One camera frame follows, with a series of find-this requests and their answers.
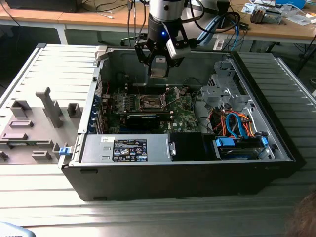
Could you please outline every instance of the blue tab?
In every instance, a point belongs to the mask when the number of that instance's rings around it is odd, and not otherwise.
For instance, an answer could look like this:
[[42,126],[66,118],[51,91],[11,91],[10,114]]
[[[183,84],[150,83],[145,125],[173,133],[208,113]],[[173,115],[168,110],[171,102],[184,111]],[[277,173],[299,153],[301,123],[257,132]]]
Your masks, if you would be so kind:
[[234,147],[235,146],[235,142],[233,140],[233,138],[230,137],[220,137],[218,139],[216,139],[216,145],[218,147]]
[[265,137],[261,138],[261,142],[265,147],[268,145],[268,140]]
[[62,147],[59,149],[59,155],[61,156],[69,156],[71,155],[71,148],[70,147]]
[[222,143],[221,143],[221,141],[220,141],[219,139],[216,139],[216,145],[217,145],[218,147],[221,147],[221,146],[222,146]]

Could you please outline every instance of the white cable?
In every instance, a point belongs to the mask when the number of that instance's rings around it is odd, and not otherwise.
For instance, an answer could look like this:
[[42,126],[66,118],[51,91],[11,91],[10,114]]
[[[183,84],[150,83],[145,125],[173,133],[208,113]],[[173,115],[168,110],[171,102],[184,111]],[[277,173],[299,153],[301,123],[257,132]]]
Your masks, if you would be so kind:
[[100,13],[100,12],[97,12],[99,15],[101,15],[101,16],[105,16],[105,17],[108,17],[108,18],[110,18],[110,19],[114,19],[114,17],[113,16],[108,16],[108,15],[104,15],[104,14],[102,14],[102,13]]
[[304,15],[306,15],[306,12],[302,11],[302,10],[299,9],[297,6],[294,6],[294,5],[292,5],[292,4],[284,4],[283,6],[291,6],[291,7],[293,7],[293,8],[298,9],[301,13],[303,13]]
[[311,79],[310,79],[310,83],[311,83],[312,85],[316,85],[316,78],[311,78]]

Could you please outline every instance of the warning label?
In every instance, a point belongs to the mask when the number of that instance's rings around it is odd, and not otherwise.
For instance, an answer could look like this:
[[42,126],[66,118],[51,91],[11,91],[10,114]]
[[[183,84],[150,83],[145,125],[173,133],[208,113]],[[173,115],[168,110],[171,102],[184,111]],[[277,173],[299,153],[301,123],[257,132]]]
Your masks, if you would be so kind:
[[147,140],[114,140],[114,162],[146,162],[148,158]]

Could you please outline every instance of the desk leg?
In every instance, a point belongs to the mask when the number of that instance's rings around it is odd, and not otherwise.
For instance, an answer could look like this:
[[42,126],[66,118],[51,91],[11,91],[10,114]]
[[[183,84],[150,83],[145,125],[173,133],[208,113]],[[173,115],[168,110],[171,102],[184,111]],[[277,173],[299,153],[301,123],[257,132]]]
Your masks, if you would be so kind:
[[55,29],[58,32],[60,43],[61,44],[68,44],[67,37],[66,37],[66,32],[65,32],[65,29],[66,29],[65,25],[64,24],[56,24],[55,25]]
[[227,39],[227,37],[228,37],[227,34],[217,34],[216,36],[217,39],[215,41],[213,50],[221,51],[224,46],[225,39]]

